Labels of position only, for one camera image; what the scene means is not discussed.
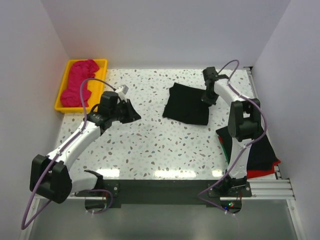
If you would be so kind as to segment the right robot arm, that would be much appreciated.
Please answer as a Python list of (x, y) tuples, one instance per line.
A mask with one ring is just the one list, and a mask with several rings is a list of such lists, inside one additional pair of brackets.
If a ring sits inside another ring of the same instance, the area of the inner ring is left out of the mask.
[(215, 67), (202, 71), (206, 90), (201, 100), (209, 106), (222, 98), (230, 107), (227, 130), (231, 137), (231, 154), (223, 177), (208, 189), (220, 196), (239, 193), (247, 184), (247, 164), (251, 145), (264, 137), (261, 131), (261, 104), (257, 98), (240, 94), (231, 86), (230, 78)]

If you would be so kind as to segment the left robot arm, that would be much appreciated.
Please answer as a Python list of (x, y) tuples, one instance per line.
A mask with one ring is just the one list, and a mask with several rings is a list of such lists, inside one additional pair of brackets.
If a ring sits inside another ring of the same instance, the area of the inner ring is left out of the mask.
[(105, 91), (100, 102), (91, 108), (77, 130), (62, 145), (45, 156), (38, 154), (32, 160), (30, 191), (61, 204), (72, 193), (103, 190), (101, 174), (86, 170), (84, 179), (73, 180), (69, 174), (72, 165), (113, 122), (128, 124), (140, 119), (130, 99), (117, 92)]

